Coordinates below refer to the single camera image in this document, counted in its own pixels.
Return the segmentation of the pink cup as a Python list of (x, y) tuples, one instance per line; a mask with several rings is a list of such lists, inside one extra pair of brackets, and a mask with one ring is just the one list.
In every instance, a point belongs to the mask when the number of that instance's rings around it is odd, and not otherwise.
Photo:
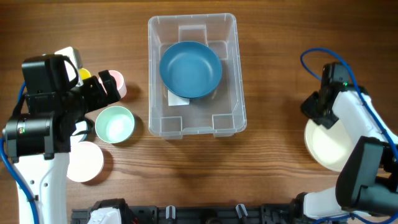
[(109, 70), (109, 74), (115, 79), (116, 87), (120, 96), (120, 100), (127, 94), (127, 87), (123, 75), (116, 70)]

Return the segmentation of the yellow cup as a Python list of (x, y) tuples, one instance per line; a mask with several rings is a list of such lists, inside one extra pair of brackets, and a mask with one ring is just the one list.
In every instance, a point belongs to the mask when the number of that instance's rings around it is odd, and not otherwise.
[(85, 80), (85, 79), (91, 77), (91, 73), (85, 68), (79, 69), (79, 74), (80, 74), (80, 77), (82, 80)]

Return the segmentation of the mint green small bowl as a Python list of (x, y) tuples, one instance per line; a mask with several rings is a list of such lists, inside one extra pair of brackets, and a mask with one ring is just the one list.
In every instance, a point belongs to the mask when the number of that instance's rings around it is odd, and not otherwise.
[(135, 129), (134, 115), (125, 107), (110, 106), (96, 118), (95, 131), (104, 142), (117, 144), (127, 140)]

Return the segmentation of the cream white bowl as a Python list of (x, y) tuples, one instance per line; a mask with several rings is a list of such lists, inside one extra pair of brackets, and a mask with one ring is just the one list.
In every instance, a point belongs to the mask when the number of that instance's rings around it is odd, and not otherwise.
[(323, 167), (341, 172), (354, 148), (343, 123), (337, 121), (330, 129), (309, 119), (304, 141), (307, 151)]

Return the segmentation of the dark blue bowl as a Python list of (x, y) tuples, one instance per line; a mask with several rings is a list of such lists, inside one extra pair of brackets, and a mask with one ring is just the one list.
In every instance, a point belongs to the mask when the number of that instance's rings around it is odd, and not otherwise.
[(167, 89), (182, 98), (203, 98), (212, 93), (223, 76), (221, 60), (206, 45), (184, 41), (173, 44), (159, 63)]

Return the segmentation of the clear plastic storage container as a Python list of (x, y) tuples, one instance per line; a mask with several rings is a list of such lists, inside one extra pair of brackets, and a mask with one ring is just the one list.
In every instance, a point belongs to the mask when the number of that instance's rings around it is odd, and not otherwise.
[[(195, 41), (219, 56), (223, 76), (218, 87), (189, 105), (169, 106), (159, 63), (173, 44)], [(152, 135), (181, 139), (186, 135), (228, 137), (247, 126), (237, 21), (233, 14), (154, 16), (148, 21), (149, 124)]]

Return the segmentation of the light blue small bowl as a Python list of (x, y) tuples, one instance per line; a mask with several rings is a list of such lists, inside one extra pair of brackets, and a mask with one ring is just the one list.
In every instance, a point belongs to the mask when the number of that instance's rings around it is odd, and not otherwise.
[(73, 146), (86, 139), (87, 135), (92, 132), (92, 125), (87, 121), (80, 121), (75, 124), (75, 131), (70, 137), (70, 145)]

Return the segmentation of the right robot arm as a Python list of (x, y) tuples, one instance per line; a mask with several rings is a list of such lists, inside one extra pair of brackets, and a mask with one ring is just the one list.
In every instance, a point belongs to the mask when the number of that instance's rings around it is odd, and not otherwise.
[(303, 196), (303, 214), (315, 220), (397, 214), (397, 136), (374, 109), (368, 92), (354, 87), (347, 68), (323, 67), (321, 85), (301, 105), (308, 118), (307, 150), (339, 173), (335, 186)]

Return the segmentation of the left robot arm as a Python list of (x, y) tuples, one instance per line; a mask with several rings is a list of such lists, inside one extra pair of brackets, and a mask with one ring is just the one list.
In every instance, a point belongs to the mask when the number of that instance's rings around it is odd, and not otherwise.
[(24, 60), (26, 89), (2, 132), (1, 158), (17, 184), (20, 223), (66, 223), (70, 138), (89, 112), (121, 99), (108, 70), (70, 79), (64, 55)]

